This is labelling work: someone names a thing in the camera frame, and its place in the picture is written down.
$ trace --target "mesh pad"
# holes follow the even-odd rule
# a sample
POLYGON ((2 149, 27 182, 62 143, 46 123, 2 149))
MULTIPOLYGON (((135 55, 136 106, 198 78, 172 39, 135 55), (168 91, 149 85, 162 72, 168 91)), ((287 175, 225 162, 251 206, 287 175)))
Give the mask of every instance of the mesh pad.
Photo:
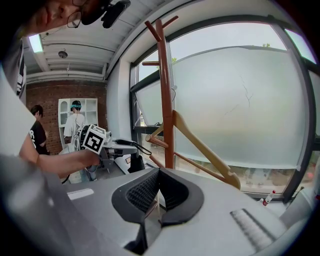
POLYGON ((126 198, 129 202, 144 213, 148 211, 158 193, 158 175, 159 172, 157 171, 143 182, 129 189, 126 193, 126 198))

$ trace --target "cap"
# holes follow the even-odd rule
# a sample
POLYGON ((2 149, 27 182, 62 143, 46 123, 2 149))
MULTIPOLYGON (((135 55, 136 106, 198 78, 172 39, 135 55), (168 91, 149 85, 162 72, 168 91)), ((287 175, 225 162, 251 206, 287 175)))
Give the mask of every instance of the cap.
POLYGON ((82 10, 82 24, 90 25, 94 23, 107 11, 110 2, 111 0, 90 0, 90 4, 82 10))
POLYGON ((130 0, 121 0, 115 4, 110 2, 111 0, 90 0, 90 4, 82 10, 82 24, 90 25, 106 12, 101 20, 103 21, 102 26, 108 29, 131 4, 130 0))

